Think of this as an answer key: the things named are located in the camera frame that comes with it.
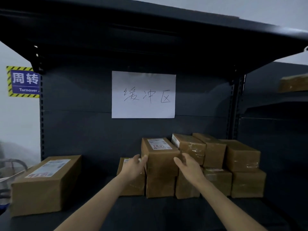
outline left hand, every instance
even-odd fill
[[[145,163],[148,161],[148,156],[142,157],[139,162],[139,155],[135,155],[127,163],[123,165],[122,171],[119,175],[124,176],[128,181],[132,181],[139,176],[144,170]]]

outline right hand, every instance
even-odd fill
[[[187,153],[182,153],[186,159],[186,163],[183,164],[182,161],[175,157],[174,162],[182,171],[184,177],[194,186],[198,187],[206,178],[203,175],[203,172],[200,168],[200,165]]]

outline brown cardboard box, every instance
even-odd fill
[[[117,175],[120,174],[123,168],[124,161],[127,162],[129,158],[120,158]],[[145,172],[142,170],[141,174],[133,181],[131,181],[121,192],[120,196],[144,195]]]
[[[227,144],[225,163],[232,172],[252,172],[259,168],[261,152],[237,140],[221,140]]]
[[[256,172],[234,172],[232,198],[263,197],[266,173],[258,169]]]
[[[174,195],[175,177],[147,177],[147,198]]]
[[[203,167],[222,168],[226,144],[207,134],[193,133],[192,135],[203,143],[206,143]]]
[[[181,171],[179,171],[179,176],[176,180],[175,196],[178,199],[200,197],[200,192],[187,181]]]
[[[142,138],[141,156],[148,155],[145,166],[147,176],[176,177],[178,166],[173,158],[180,157],[180,151],[167,138]]]
[[[12,183],[10,214],[60,211],[81,171],[81,155],[51,156]]]
[[[204,176],[225,196],[231,195],[232,173],[225,169],[205,168]]]
[[[190,136],[172,134],[172,143],[179,148],[180,152],[186,152],[194,158],[199,165],[203,165],[206,144],[201,140]]]
[[[278,92],[307,91],[308,73],[283,77],[280,79]]]

